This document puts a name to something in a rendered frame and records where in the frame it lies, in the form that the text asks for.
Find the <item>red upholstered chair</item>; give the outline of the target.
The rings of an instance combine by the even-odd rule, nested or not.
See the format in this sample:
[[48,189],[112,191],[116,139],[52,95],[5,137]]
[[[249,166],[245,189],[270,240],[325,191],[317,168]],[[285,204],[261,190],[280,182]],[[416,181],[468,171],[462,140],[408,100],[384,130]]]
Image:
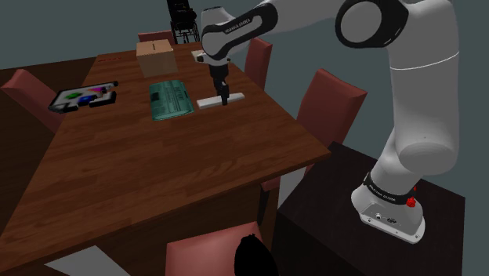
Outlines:
[[175,45],[175,40],[171,30],[155,31],[155,32],[143,32],[138,34],[140,42],[168,40],[171,45]]
[[331,157],[327,149],[341,144],[367,93],[324,69],[313,76],[302,98],[297,119],[272,122],[267,126],[273,147],[270,156],[257,163],[262,190],[280,186],[280,178],[294,169],[310,169]]
[[56,93],[29,71],[18,69],[0,89],[56,133],[65,115],[52,112],[48,106]]
[[273,45],[261,38],[253,38],[249,43],[244,72],[261,89],[265,89],[272,49]]
[[256,222],[170,242],[165,276],[235,276],[234,257],[241,239],[262,236]]

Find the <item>brown wooden table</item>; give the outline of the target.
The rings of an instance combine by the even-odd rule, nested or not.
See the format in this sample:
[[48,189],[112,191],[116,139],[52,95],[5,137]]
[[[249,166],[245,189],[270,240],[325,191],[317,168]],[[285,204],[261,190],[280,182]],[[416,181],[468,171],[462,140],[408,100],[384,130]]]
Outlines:
[[48,262],[93,245],[130,276],[164,276],[169,242],[254,221],[264,181],[330,154],[234,65],[243,100],[164,121],[133,51],[98,56],[85,83],[114,80],[115,103],[53,137],[0,235],[0,276],[61,276]]

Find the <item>green folded newspaper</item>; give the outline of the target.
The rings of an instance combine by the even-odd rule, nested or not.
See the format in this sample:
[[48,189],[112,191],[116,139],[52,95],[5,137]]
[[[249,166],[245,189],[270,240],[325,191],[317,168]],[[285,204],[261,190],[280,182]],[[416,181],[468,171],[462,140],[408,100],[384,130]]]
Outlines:
[[150,110],[154,121],[162,121],[194,113],[187,89],[180,80],[159,82],[149,86]]

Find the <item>white flat bar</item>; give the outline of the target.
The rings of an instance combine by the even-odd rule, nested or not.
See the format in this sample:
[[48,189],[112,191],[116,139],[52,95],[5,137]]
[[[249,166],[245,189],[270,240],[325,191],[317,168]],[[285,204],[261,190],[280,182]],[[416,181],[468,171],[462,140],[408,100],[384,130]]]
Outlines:
[[226,100],[224,100],[221,96],[214,96],[197,100],[197,105],[200,109],[206,109],[210,107],[227,105],[238,100],[243,100],[244,98],[245,95],[243,93],[231,93]]

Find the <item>black rounded object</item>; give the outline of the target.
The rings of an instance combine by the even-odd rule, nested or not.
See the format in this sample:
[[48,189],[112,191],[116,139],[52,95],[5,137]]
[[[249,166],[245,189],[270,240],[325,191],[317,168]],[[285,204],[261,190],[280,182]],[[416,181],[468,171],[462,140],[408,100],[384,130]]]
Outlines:
[[235,251],[235,276],[280,276],[267,247],[255,234],[244,236]]

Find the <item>dark robot stand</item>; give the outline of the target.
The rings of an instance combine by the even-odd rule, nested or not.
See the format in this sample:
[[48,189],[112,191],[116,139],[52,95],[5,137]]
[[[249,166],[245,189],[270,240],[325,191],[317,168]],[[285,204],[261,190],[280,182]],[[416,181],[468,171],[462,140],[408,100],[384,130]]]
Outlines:
[[363,223],[351,203],[375,160],[338,143],[277,211],[272,254],[281,276],[462,276],[465,199],[420,180],[426,231],[411,245]]

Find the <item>brown cardboard box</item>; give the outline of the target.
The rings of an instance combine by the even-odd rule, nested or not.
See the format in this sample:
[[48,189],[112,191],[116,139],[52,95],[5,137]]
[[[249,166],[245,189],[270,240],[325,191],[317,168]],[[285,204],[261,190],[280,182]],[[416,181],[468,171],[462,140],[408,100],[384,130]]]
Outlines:
[[174,50],[167,39],[138,42],[136,58],[145,78],[178,71]]

